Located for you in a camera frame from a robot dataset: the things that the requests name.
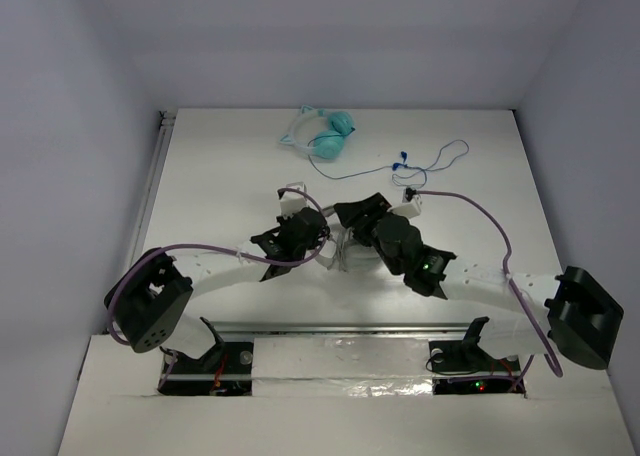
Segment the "white grey over-ear headphones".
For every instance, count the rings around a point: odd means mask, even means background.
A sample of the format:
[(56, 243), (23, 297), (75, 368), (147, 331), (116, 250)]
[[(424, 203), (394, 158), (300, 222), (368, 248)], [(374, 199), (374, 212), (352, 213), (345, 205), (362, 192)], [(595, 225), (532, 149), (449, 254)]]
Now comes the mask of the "white grey over-ear headphones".
[(371, 248), (360, 245), (350, 229), (341, 226), (333, 205), (322, 208), (322, 214), (329, 223), (328, 241), (315, 261), (329, 271), (344, 273), (370, 273), (383, 266), (379, 254)]

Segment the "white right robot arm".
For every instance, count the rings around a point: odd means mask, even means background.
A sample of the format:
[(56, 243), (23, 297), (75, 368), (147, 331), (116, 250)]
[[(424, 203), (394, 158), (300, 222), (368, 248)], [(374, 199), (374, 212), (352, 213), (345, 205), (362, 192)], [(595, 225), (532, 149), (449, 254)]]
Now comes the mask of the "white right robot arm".
[(341, 226), (373, 248), (413, 292), (511, 313), (501, 320), (481, 316), (469, 325), (461, 354), (470, 367), (541, 354), (557, 375), (561, 357), (588, 369), (608, 368), (624, 310), (587, 270), (569, 266), (559, 275), (536, 275), (511, 271), (508, 256), (498, 269), (465, 260), (425, 244), (405, 211), (393, 210), (379, 193), (333, 209)]

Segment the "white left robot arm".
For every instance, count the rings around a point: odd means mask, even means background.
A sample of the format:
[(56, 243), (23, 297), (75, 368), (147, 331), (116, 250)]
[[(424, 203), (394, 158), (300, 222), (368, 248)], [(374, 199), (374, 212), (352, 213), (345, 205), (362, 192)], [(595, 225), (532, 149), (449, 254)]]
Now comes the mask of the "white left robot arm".
[(181, 322), (189, 302), (284, 276), (314, 259), (329, 235), (324, 215), (310, 207), (277, 222), (237, 249), (180, 243), (143, 253), (104, 298), (110, 336), (138, 354), (174, 350), (200, 370), (215, 368), (221, 344), (208, 336), (193, 340)]

